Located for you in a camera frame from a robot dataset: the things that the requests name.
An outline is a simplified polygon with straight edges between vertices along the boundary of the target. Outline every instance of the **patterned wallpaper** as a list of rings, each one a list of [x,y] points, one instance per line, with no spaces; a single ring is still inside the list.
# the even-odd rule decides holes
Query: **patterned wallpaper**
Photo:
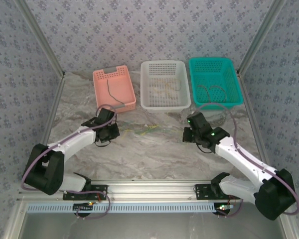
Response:
[[[299,0],[287,0],[243,79],[269,158],[299,194]]]
[[[13,0],[0,0],[0,238],[57,84]]]
[[[240,64],[272,0],[26,0],[65,71],[224,56]]]

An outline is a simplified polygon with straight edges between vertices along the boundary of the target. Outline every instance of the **gray marble table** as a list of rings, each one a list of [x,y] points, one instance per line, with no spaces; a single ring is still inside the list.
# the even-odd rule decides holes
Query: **gray marble table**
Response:
[[[70,158],[67,172],[92,179],[203,179],[220,172],[243,178],[232,164],[215,154],[203,154],[193,143],[182,142],[186,117],[195,105],[181,113],[150,114],[140,105],[140,75],[131,73],[137,105],[134,111],[118,114],[121,136],[104,148],[89,145]],[[96,100],[92,79],[66,73],[65,85],[54,119],[49,143],[75,131],[95,115]],[[232,113],[238,124],[238,142],[259,157],[244,105]],[[204,111],[213,127],[233,133],[233,122],[223,111]]]

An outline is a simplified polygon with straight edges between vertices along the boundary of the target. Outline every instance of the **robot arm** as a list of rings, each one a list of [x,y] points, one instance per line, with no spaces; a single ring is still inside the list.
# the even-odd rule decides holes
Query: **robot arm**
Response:
[[[37,144],[34,146],[24,173],[41,153],[57,145],[32,167],[25,183],[48,195],[59,190],[82,191],[88,178],[77,173],[64,173],[64,164],[72,155],[87,145],[98,141],[101,143],[110,142],[110,140],[118,137],[120,133],[116,123],[94,129],[96,126],[108,122],[113,115],[114,112],[101,109],[97,117],[84,122],[75,132],[64,139],[49,145]]]
[[[210,149],[238,168],[249,181],[221,173],[211,181],[211,188],[216,194],[233,195],[256,205],[268,219],[274,220],[296,200],[291,192],[268,172],[278,176],[293,190],[291,174],[285,169],[277,169],[258,160],[241,146],[237,148],[247,156],[246,160],[236,149],[234,139],[220,127],[212,129],[202,113],[196,112],[187,117],[190,127],[184,129],[183,142],[193,142]]]

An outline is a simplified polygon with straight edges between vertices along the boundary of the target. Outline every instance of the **purple cable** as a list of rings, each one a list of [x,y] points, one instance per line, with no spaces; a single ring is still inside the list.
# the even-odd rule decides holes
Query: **purple cable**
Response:
[[[253,160],[251,160],[248,156],[246,156],[239,148],[238,148],[238,144],[237,144],[237,122],[233,116],[233,114],[230,112],[230,110],[223,106],[222,104],[219,104],[219,103],[206,103],[206,104],[203,104],[202,106],[198,107],[196,109],[196,111],[200,110],[201,108],[205,107],[205,106],[208,106],[208,105],[218,105],[222,108],[224,108],[230,115],[231,119],[233,120],[234,122],[234,136],[233,136],[233,139],[234,139],[234,145],[235,145],[235,148],[236,150],[240,153],[241,156],[243,156],[248,162],[252,163],[253,165],[255,165],[256,167],[260,168],[262,171],[270,174],[272,177],[274,177],[275,179],[277,179],[280,183],[282,183],[290,192],[291,194],[293,195],[293,197],[295,198],[296,200],[296,203],[297,203],[297,209],[292,212],[292,213],[284,213],[286,215],[296,215],[299,213],[299,197],[298,195],[296,194],[296,192],[284,181],[282,180],[280,177],[278,177],[276,174],[272,173],[271,171],[267,170],[266,168],[262,167],[261,165],[259,165],[258,163],[254,162]]]
[[[97,128],[102,128],[108,124],[110,124],[116,117],[116,109],[111,106],[111,105],[108,105],[108,104],[104,104],[104,105],[101,105],[97,108],[96,110],[96,113],[99,111],[100,108],[103,108],[104,106],[109,106],[110,108],[112,108],[114,110],[114,115],[113,117],[107,121],[106,123],[104,124],[101,124],[101,125],[98,125],[98,126],[95,126],[95,127],[91,127],[91,128],[85,128],[81,131],[77,131],[75,132],[74,134],[66,137],[64,140],[60,141],[59,143],[57,143],[56,145],[54,146],[51,146],[49,147],[47,150],[45,150],[43,153],[41,153],[39,156],[36,157],[36,159],[30,164],[30,166],[28,167],[28,169],[26,170],[26,172],[24,173],[23,177],[22,177],[22,180],[21,180],[21,188],[24,189],[24,190],[28,190],[28,191],[38,191],[37,189],[32,189],[32,188],[27,188],[24,186],[24,182],[25,182],[25,179],[27,178],[28,174],[30,173],[31,169],[35,166],[35,164],[43,157],[45,156],[48,152],[50,152],[51,150],[57,148],[59,145],[62,145],[64,144],[65,142],[69,141],[70,139],[74,138],[75,136],[79,135],[80,133],[84,133],[84,132],[87,132],[87,131],[90,131],[90,130],[94,130],[94,129],[97,129]]]
[[[74,193],[74,194],[99,193],[99,194],[102,194],[103,196],[105,196],[106,199],[108,200],[109,205],[108,205],[108,207],[106,208],[106,210],[105,210],[104,213],[102,213],[102,214],[99,215],[99,216],[95,216],[95,217],[87,217],[87,218],[83,218],[83,219],[92,220],[92,219],[99,219],[99,218],[102,218],[102,217],[104,217],[104,216],[109,212],[109,210],[111,209],[111,200],[110,200],[109,196],[108,196],[106,193],[103,193],[103,192],[101,192],[101,191],[85,191],[85,192],[68,191],[68,193]],[[80,210],[80,209],[81,209],[81,207],[79,207],[78,210],[76,211],[76,216],[77,216],[77,217],[80,217],[80,216],[79,216],[79,210]]]

